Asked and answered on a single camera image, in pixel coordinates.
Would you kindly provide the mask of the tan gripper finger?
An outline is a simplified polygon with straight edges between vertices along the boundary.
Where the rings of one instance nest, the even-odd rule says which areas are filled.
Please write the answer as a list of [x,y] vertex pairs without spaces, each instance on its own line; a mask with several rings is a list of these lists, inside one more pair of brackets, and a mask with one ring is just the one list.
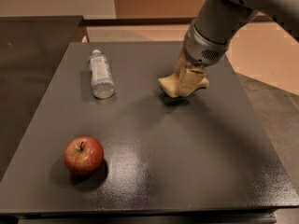
[[202,70],[182,68],[178,76],[176,94],[187,97],[199,89],[206,88],[206,73]]
[[174,66],[174,74],[179,77],[180,71],[183,67],[189,67],[191,64],[186,60],[184,49],[181,49],[176,64]]

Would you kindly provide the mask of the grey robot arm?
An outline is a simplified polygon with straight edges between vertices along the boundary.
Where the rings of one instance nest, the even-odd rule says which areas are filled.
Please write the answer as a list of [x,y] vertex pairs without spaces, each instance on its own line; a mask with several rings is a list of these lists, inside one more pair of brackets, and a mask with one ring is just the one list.
[[219,61],[236,32],[259,12],[299,40],[299,0],[206,0],[184,37],[175,93],[186,97],[205,87],[204,69]]

